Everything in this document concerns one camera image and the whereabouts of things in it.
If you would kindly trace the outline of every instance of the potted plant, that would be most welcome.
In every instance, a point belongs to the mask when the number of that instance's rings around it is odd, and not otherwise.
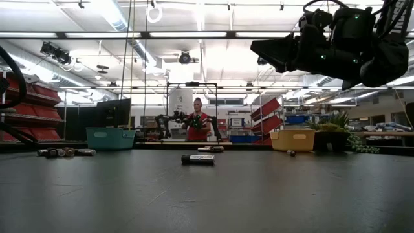
[[[318,123],[308,121],[307,127],[316,130],[314,150],[343,151],[349,143],[353,150],[363,153],[379,153],[379,149],[362,145],[361,139],[346,130],[349,117],[347,113],[329,115]]]

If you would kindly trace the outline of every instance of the green plant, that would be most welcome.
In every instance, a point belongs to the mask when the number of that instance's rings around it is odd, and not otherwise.
[[[365,146],[362,144],[360,137],[350,133],[345,126],[349,123],[347,113],[340,113],[337,115],[331,114],[327,118],[321,119],[318,123],[308,121],[306,125],[309,129],[314,129],[318,132],[346,132],[349,133],[348,143],[355,152],[361,153],[380,153],[380,149],[373,146]]]
[[[380,153],[380,149],[373,147],[373,146],[365,146],[362,144],[362,140],[360,137],[356,136],[355,134],[351,133],[348,137],[348,143],[350,143],[351,147],[355,152],[361,153]]]

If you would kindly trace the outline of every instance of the blue bin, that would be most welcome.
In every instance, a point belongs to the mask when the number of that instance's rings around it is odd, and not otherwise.
[[[261,139],[260,136],[230,135],[230,141],[233,143],[253,143],[259,139]]]
[[[135,130],[118,128],[86,128],[88,147],[95,150],[131,149]]]

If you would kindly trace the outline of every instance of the yellow bin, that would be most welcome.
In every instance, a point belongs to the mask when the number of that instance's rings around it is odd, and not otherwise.
[[[312,151],[315,130],[281,130],[270,133],[273,149],[279,151]]]

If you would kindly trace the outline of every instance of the robotic arm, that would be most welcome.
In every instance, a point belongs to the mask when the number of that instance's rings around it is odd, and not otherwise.
[[[219,128],[217,127],[217,117],[207,116],[207,119],[208,119],[208,122],[211,122],[213,125],[214,135],[217,137],[217,140],[221,140]],[[155,117],[155,122],[157,123],[157,129],[160,132],[160,135],[158,137],[159,140],[163,138],[168,138],[171,136],[171,133],[169,132],[169,128],[168,128],[169,121],[174,121],[176,123],[185,123],[188,126],[194,126],[196,128],[202,127],[202,124],[199,121],[199,119],[194,118],[193,116],[188,118],[188,116],[183,112],[174,111],[173,116],[166,116],[166,115],[161,114]],[[165,135],[161,127],[161,122],[163,123],[165,130],[166,130]]]
[[[276,72],[296,69],[343,80],[342,89],[359,83],[379,87],[405,74],[408,48],[404,43],[414,0],[385,0],[374,13],[341,6],[334,15],[303,7],[299,20],[300,36],[291,33],[283,39],[253,41],[250,49],[276,68]],[[375,23],[375,15],[381,13]],[[324,36],[329,27],[331,35]]]

